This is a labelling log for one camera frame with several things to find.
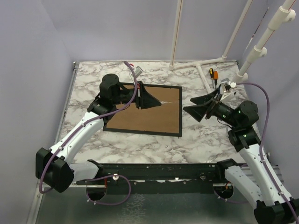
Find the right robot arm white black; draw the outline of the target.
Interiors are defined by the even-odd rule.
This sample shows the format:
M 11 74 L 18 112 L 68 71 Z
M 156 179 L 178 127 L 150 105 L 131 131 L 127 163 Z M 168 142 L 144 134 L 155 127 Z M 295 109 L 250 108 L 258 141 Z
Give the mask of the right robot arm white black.
M 233 109 L 222 103 L 220 98 L 218 91 L 213 91 L 192 98 L 193 105 L 185 106 L 183 110 L 198 122 L 215 116 L 231 126 L 229 141 L 245 160 L 254 180 L 247 177 L 232 159 L 217 163 L 215 179 L 229 181 L 240 191 L 252 206 L 259 224 L 298 223 L 299 201 L 291 196 L 278 178 L 253 128 L 259 119 L 257 105 L 245 100 Z

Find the black picture frame brown backing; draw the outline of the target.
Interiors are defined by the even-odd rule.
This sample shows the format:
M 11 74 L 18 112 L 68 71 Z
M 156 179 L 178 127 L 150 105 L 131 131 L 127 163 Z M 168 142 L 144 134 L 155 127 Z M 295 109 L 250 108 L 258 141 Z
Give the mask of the black picture frame brown backing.
M 106 132 L 182 136 L 182 87 L 146 84 L 145 89 L 159 101 L 179 101 L 149 109 L 131 104 L 104 126 Z

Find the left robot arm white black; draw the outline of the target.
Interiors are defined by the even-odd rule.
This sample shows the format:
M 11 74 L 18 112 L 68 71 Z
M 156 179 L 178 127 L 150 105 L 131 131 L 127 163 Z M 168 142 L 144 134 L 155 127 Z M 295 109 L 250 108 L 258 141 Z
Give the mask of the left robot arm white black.
M 103 180 L 100 165 L 87 161 L 75 166 L 72 161 L 82 146 L 117 113 L 117 105 L 137 109 L 161 106 L 161 102 L 148 93 L 143 82 L 136 81 L 132 89 L 124 87 L 116 74 L 106 74 L 99 85 L 99 93 L 89 105 L 80 122 L 50 149 L 40 148 L 36 153 L 36 178 L 59 193 L 72 182 L 88 179 L 93 184 Z

